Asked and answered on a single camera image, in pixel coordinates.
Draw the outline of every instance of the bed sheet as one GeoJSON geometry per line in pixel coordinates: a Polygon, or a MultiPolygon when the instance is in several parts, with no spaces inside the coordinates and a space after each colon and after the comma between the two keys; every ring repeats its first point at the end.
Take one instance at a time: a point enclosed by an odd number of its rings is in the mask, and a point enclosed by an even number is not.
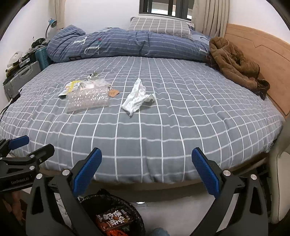
{"type": "Polygon", "coordinates": [[[199,178],[193,148],[221,169],[234,167],[269,150],[283,121],[268,98],[263,101],[204,63],[119,56],[47,67],[9,107],[0,137],[29,136],[29,145],[14,151],[17,156],[54,145],[54,156],[43,163],[47,169],[71,169],[98,147],[98,181],[173,183],[199,178]],[[120,94],[110,98],[109,107],[67,113],[58,94],[67,82],[94,71],[120,94]],[[121,104],[137,78],[157,100],[130,118],[121,104]]]}

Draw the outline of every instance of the gray suitcase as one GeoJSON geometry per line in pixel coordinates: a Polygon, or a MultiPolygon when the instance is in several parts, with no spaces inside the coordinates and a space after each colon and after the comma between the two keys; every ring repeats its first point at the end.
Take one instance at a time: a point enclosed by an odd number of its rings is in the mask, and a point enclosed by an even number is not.
{"type": "Polygon", "coordinates": [[[34,78],[34,76],[39,74],[40,71],[39,62],[36,61],[17,72],[14,77],[4,85],[4,92],[8,100],[17,95],[18,90],[34,78]]]}

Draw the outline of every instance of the crumpled tissue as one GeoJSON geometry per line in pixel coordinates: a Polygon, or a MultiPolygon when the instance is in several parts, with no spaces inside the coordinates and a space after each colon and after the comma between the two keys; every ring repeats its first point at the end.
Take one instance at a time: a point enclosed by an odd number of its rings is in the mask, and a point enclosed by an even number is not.
{"type": "Polygon", "coordinates": [[[121,108],[133,115],[144,102],[155,101],[154,94],[146,94],[146,87],[142,85],[141,79],[137,79],[132,92],[128,95],[127,99],[122,104],[121,108]]]}

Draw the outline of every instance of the blue gripper pad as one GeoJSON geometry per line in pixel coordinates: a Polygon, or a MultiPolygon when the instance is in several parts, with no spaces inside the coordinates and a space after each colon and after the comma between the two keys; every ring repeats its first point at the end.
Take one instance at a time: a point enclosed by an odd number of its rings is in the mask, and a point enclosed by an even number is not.
{"type": "Polygon", "coordinates": [[[10,142],[8,144],[8,148],[10,150],[15,150],[15,149],[23,147],[27,144],[29,144],[29,137],[27,135],[25,135],[25,136],[10,140],[10,142]]]}
{"type": "Polygon", "coordinates": [[[102,152],[100,149],[95,149],[90,153],[88,161],[83,165],[73,182],[73,195],[78,197],[87,189],[91,179],[94,177],[97,169],[102,162],[102,152]]]}
{"type": "Polygon", "coordinates": [[[220,182],[203,155],[199,148],[195,148],[192,150],[191,160],[208,193],[217,198],[220,195],[220,182]]]}

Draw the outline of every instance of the silver screw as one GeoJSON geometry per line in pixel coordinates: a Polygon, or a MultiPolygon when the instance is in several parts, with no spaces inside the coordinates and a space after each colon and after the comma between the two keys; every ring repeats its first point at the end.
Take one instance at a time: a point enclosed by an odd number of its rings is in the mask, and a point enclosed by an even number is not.
{"type": "Polygon", "coordinates": [[[231,175],[231,172],[230,172],[229,170],[224,170],[224,171],[223,171],[223,174],[224,174],[225,176],[230,176],[230,175],[231,175]]]}
{"type": "Polygon", "coordinates": [[[256,180],[256,179],[257,179],[257,176],[254,175],[254,174],[251,174],[251,179],[252,179],[252,180],[256,180]]]}
{"type": "Polygon", "coordinates": [[[64,176],[67,176],[69,174],[70,174],[70,170],[68,170],[68,169],[65,169],[62,171],[62,175],[64,175],[64,176]]]}
{"type": "Polygon", "coordinates": [[[42,178],[42,173],[37,174],[37,175],[36,175],[36,178],[37,178],[37,179],[41,179],[41,178],[42,178]]]}

